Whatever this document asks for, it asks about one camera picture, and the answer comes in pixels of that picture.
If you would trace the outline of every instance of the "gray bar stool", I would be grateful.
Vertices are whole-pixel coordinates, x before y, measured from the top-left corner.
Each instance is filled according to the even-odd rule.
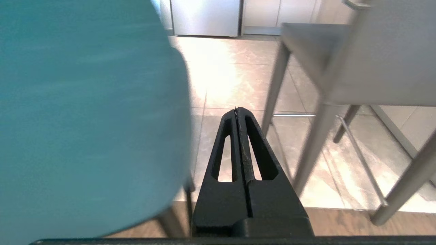
[[[344,3],[356,10],[351,25],[282,26],[262,130],[267,133],[291,53],[320,92],[316,117],[301,154],[293,187],[297,194],[313,170],[335,118],[342,123],[334,141],[347,132],[381,206],[373,223],[385,223],[436,172],[435,134],[412,160],[385,199],[348,125],[360,105],[436,106],[436,1],[369,0]],[[350,106],[344,118],[341,105]]]

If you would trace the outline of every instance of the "tile floor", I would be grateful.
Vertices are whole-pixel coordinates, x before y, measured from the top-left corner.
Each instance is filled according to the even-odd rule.
[[[221,116],[240,106],[251,110],[259,122],[262,120],[278,41],[274,36],[169,38],[183,54],[189,70],[194,129],[192,173],[196,186],[193,198],[196,201]],[[298,61],[291,57],[276,111],[314,112],[317,98],[314,85]],[[269,130],[267,139],[288,177],[293,176],[310,121],[274,118],[273,122],[274,128]],[[330,133],[301,201],[305,207],[376,209],[379,200],[350,141],[347,137],[339,144],[331,140],[338,125],[339,122]],[[387,195],[407,167],[409,156],[367,106],[359,111],[351,130]],[[231,181],[227,143],[219,180]],[[181,192],[175,198],[184,199]],[[401,211],[436,213],[436,188],[426,184]]]

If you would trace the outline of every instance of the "wooden floor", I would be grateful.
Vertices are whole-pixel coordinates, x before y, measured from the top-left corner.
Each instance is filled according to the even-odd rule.
[[[174,209],[187,231],[184,202],[175,202]],[[436,214],[397,212],[385,225],[369,221],[369,211],[306,208],[316,236],[353,235],[436,235]],[[165,237],[156,221],[148,221],[111,238]]]

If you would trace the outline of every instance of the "stainless steel appliance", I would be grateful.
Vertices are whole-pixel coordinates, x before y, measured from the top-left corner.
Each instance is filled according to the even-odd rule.
[[[238,36],[241,0],[171,0],[174,35]]]

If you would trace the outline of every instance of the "cabinet handle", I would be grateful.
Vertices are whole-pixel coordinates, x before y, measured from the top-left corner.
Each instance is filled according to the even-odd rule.
[[[342,0],[342,2],[352,10],[366,10],[371,7],[367,3],[355,3],[352,2],[351,0]]]

